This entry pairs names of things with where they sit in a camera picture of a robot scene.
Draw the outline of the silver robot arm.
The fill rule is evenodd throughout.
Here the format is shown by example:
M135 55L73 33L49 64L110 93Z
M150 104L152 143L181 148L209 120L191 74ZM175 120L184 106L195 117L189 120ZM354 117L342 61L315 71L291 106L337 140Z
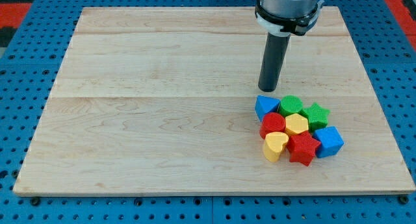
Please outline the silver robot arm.
M273 36L303 36L315 26L323 4L324 0L255 0L255 17Z

